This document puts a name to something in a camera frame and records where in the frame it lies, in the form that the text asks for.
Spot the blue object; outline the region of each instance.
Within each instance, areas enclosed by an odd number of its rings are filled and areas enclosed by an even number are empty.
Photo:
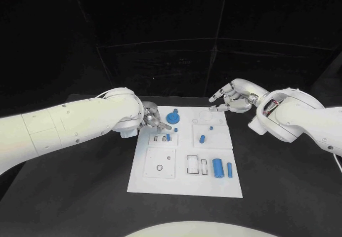
[[[233,178],[233,169],[231,169],[231,163],[228,163],[228,178]]]
[[[205,135],[201,136],[199,143],[205,143]]]
[[[222,160],[221,159],[214,159],[212,160],[212,166],[214,166],[214,175],[215,178],[224,178],[225,173],[224,173],[224,167],[222,167]]]
[[[176,124],[179,122],[178,109],[173,109],[173,112],[168,114],[166,121],[169,124]]]

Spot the white platform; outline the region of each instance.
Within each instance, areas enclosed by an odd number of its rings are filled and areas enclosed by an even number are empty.
[[[212,197],[241,198],[237,166],[233,153],[230,130],[224,112],[211,113],[204,107],[159,106],[162,122],[166,115],[178,108],[181,121],[172,125],[172,131],[158,134],[155,128],[145,127],[139,133],[136,154],[127,191],[132,193],[176,194]],[[171,134],[171,141],[163,136]],[[194,170],[194,159],[198,156],[198,174]],[[224,178],[215,178],[212,159],[222,159]],[[201,160],[207,160],[208,175],[202,172]],[[228,166],[233,165],[233,178],[228,178]]]

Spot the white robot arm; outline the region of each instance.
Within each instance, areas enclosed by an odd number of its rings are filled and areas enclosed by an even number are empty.
[[[319,147],[342,156],[342,107],[325,108],[299,89],[272,93],[244,79],[235,79],[214,94],[210,101],[224,96],[225,104],[210,111],[244,113],[257,107],[248,127],[263,135],[270,132],[282,141],[293,142],[306,133]]]
[[[127,138],[146,125],[172,129],[160,122],[158,105],[142,102],[130,89],[116,88],[101,95],[0,119],[0,174],[23,161],[111,130]]]

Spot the black table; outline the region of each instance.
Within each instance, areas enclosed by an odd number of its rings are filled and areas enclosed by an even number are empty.
[[[70,101],[93,96],[71,95]],[[166,106],[208,98],[140,97]],[[342,236],[342,174],[303,134],[290,144],[227,113],[244,198],[127,193],[137,137],[119,133],[26,162],[0,202],[0,236],[121,237],[156,224],[212,221],[280,237]]]

